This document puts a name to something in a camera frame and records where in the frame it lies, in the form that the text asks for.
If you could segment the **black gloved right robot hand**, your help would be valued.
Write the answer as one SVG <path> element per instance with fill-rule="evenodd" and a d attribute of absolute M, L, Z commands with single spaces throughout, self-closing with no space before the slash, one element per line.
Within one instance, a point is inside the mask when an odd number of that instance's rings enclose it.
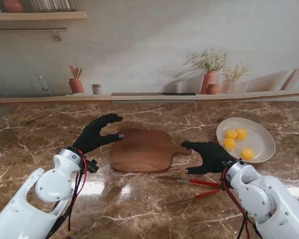
<path fill-rule="evenodd" d="M 219 144 L 214 142 L 185 141 L 182 147 L 198 152 L 202 158 L 202 165 L 186 168 L 186 174 L 203 175 L 206 173 L 221 173 L 229 161 L 233 161 L 230 154 Z"/>

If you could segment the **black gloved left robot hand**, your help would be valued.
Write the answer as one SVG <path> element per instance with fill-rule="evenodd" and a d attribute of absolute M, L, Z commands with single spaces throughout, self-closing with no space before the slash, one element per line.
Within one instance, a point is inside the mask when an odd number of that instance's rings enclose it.
<path fill-rule="evenodd" d="M 108 114 L 91 121 L 84 127 L 72 147 L 77 151 L 81 151 L 82 154 L 86 154 L 103 145 L 122 140 L 124 138 L 124 134 L 122 133 L 108 134 L 105 136 L 101 136 L 100 134 L 101 129 L 106 127 L 109 123 L 120 122 L 122 119 L 123 118 L 117 114 Z"/>

